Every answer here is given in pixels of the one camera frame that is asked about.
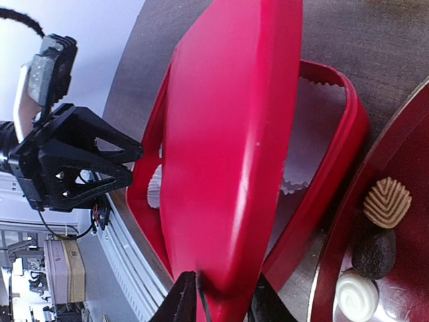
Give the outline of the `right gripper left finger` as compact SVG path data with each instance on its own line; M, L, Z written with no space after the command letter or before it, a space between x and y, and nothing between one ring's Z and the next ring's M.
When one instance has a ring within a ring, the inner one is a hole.
M182 272L150 322L196 321L197 281L195 271Z

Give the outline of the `red tin box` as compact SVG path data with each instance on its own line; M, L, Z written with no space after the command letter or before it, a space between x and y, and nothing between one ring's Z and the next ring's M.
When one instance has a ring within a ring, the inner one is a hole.
M346 90L346 105L339 126L309 187L280 195L263 263L263 273L279 290L304 258L324 212L352 165L369 131L369 118L350 80L334 68L302 60L300 78L322 84L340 85ZM166 272L171 272L159 211L147 200L149 182L162 163L165 100L168 78L164 78L149 117L143 145L145 156L135 163L133 184L127 189L127 206Z

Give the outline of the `red tin lid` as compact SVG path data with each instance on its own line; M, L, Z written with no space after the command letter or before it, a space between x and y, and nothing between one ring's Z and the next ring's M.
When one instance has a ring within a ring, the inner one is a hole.
M160 218L198 321L242 321L273 229L294 117L301 1L214 1L176 46Z

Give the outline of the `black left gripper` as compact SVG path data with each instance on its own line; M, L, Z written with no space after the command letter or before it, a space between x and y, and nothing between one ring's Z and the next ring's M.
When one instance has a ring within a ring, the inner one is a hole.
M1 172L13 175L30 207L70 212L133 182L126 163L143 146L87 107L63 104L18 142L12 121L1 121Z

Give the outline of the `tan ribbed chocolate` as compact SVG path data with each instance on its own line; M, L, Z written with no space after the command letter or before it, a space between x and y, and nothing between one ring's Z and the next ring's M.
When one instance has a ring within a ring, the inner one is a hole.
M392 177L375 183L363 201L363 213L377 226L393 229L404 218L412 203L410 191Z

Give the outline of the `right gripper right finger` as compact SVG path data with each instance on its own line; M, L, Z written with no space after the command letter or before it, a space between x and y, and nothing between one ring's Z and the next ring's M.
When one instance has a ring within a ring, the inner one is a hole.
M247 320L251 322L297 322L263 274L259 276L253 293Z

